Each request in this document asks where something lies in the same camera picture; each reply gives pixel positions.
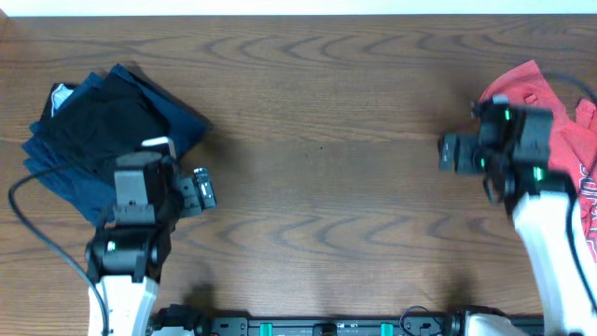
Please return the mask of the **navy folded garment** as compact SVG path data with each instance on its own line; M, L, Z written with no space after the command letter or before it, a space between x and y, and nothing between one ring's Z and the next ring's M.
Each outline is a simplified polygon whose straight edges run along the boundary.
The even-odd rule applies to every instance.
M95 73L89 74L76 85L73 94L64 102L59 112L76 97L90 88L99 88L104 78L116 74L139 87L149 101L149 105L159 112L169 125L166 135L175 144L178 157L184 156L197 145L208 132L208 121L198 113L173 101L155 87L130 72L121 64L116 64L104 77ZM43 140L39 131L43 123L39 119L30 126L32 136L22 148L27 154L24 166L32 174L39 176L40 183L56 195L69 202L88 222L100 227L114 219L112 207L116 201L115 181L109 185L95 174L85 169L84 161L69 160L48 142Z

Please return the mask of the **black garment with white label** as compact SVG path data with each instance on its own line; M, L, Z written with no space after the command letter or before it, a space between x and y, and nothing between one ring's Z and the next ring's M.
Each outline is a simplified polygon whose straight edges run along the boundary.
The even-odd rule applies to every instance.
M49 96L42 111L41 120L55 117L64 102L73 94L76 89L75 84L54 83L49 91Z

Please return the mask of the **black folded garment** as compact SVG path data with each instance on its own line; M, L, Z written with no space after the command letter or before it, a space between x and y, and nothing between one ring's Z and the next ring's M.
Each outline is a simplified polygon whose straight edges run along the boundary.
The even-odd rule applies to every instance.
M43 123L40 137L64 157L114 184L116 157L169 131L165 117L149 105L141 89L116 74L104 78Z

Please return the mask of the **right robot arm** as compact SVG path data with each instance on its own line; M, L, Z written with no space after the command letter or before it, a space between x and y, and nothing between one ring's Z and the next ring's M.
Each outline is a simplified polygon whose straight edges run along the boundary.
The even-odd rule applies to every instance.
M548 166L552 112L495 95L472 116L476 133L438 139L439 170L482 176L489 202L506 208L532 266L544 334L595 334L596 269L578 194L569 174Z

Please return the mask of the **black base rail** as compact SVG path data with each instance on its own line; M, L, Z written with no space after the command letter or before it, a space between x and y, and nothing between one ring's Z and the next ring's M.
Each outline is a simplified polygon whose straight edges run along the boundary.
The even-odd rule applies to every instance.
M188 336L400 336L464 335L465 322L474 313L505 314L471 306L454 313L431 312L411 306L401 315L328 317L221 316L173 304L149 318L146 335Z

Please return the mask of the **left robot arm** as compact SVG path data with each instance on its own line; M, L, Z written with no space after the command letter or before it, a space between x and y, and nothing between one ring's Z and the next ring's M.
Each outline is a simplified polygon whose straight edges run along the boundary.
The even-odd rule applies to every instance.
M201 335L208 325L196 316L149 318L158 296L162 266L172 250L179 219L216 207L206 168L185 175L174 141L147 139L116 160L115 222L100 228L85 257L90 279L90 335Z

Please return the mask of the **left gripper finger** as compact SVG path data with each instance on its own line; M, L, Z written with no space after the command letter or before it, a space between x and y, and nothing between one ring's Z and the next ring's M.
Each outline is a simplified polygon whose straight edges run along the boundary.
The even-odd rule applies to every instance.
M201 210L216 208L215 191L206 168L197 168L193 172L192 183L194 196L192 206Z
M159 152L174 159L177 158L174 141L168 136L146 139L141 143L141 149Z

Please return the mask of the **red printed t-shirt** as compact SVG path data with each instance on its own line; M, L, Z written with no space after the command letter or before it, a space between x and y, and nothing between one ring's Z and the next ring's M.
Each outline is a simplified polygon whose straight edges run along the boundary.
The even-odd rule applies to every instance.
M543 107L552 111L554 122L549 139L552 170L565 171L579 192L581 223L590 254L596 256L596 104L584 98L570 119L535 61L523 63L496 79L479 101L505 95L513 105Z

